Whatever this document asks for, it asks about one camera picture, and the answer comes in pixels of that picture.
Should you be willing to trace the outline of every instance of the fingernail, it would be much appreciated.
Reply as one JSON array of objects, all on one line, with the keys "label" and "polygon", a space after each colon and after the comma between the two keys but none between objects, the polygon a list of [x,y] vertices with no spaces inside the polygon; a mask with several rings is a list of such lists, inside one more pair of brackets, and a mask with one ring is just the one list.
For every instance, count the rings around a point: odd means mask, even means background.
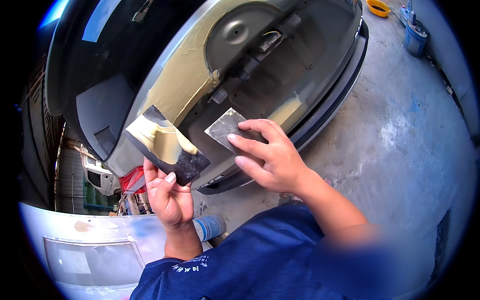
[{"label": "fingernail", "polygon": [[243,164],[245,163],[245,160],[243,159],[243,157],[237,156],[237,157],[235,158],[235,162],[236,162],[237,165],[241,168],[241,167],[243,167]]},{"label": "fingernail", "polygon": [[165,181],[168,182],[168,183],[172,183],[174,180],[175,180],[175,173],[174,172],[170,172],[170,174],[168,174],[166,177],[165,177]]}]

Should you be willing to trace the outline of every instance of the taillight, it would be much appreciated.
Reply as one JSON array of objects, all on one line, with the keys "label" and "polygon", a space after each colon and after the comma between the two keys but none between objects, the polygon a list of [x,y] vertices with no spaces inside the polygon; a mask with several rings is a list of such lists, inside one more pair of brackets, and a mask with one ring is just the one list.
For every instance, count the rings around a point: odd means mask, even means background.
[{"label": "taillight", "polygon": [[141,194],[147,191],[143,166],[136,167],[127,175],[120,177],[119,182],[124,194]]}]

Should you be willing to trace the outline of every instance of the blue shirt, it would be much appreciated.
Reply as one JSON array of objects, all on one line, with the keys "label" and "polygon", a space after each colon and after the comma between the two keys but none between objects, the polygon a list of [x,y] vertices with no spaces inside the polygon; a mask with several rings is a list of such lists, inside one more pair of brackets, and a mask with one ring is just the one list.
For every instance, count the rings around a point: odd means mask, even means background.
[{"label": "blue shirt", "polygon": [[312,278],[310,254],[323,236],[306,206],[275,207],[194,259],[147,264],[130,299],[347,299]]}]

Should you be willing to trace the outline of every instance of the blue bucket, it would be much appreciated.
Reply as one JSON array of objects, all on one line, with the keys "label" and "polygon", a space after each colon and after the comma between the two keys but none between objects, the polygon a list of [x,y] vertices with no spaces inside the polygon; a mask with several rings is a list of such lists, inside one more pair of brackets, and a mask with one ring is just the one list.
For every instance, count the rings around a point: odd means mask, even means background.
[{"label": "blue bucket", "polygon": [[407,26],[405,26],[405,50],[407,50],[408,53],[415,57],[422,56],[428,37],[428,33],[423,28],[423,26],[420,25],[419,27],[422,28],[426,36],[422,36],[417,31],[415,31],[412,28],[412,24],[410,22],[407,22]]},{"label": "blue bucket", "polygon": [[218,215],[202,216],[193,219],[193,224],[197,230],[198,237],[201,241],[206,241],[217,237],[225,232],[227,226],[222,217]]}]

